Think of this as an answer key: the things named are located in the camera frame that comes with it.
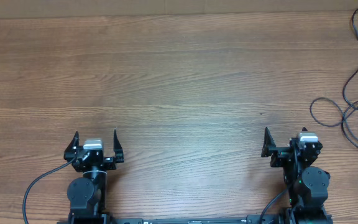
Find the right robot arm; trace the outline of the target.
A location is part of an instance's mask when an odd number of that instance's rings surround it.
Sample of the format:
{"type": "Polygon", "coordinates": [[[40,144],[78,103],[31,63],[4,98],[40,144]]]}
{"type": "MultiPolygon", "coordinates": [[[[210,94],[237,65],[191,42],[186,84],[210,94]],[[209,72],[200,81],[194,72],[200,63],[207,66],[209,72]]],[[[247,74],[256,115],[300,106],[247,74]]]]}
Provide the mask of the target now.
{"type": "Polygon", "coordinates": [[[315,167],[323,145],[318,136],[303,128],[285,147],[278,147],[268,128],[264,130],[262,157],[270,158],[270,166],[283,169],[286,189],[273,198],[260,214],[259,223],[332,223],[324,208],[328,199],[330,173],[315,167]],[[267,210],[285,193],[290,206],[266,217],[267,210]]]}

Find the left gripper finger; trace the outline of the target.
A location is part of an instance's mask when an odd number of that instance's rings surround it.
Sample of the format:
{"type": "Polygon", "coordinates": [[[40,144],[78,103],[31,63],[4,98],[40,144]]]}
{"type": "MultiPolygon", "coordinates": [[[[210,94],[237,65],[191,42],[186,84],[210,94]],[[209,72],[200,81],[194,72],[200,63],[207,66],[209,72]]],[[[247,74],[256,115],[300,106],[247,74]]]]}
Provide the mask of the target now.
{"type": "Polygon", "coordinates": [[[115,163],[124,163],[124,152],[121,143],[118,140],[116,129],[114,130],[113,140],[114,140],[113,151],[114,151],[115,163]]]}
{"type": "Polygon", "coordinates": [[[73,139],[65,149],[63,158],[66,161],[71,161],[76,156],[76,148],[79,146],[79,133],[75,132],[73,139]]]}

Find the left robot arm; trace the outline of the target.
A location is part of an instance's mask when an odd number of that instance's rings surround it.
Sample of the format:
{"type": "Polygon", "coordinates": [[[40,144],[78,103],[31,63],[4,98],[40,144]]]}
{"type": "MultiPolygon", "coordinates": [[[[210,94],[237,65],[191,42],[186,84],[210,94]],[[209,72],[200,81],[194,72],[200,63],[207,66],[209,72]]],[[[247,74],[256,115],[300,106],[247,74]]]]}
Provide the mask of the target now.
{"type": "Polygon", "coordinates": [[[79,133],[75,133],[63,154],[64,160],[82,174],[67,188],[70,201],[68,223],[116,223],[105,209],[108,171],[115,170],[117,163],[124,162],[117,133],[113,134],[113,151],[114,156],[106,157],[101,139],[86,140],[81,146],[79,133]]]}

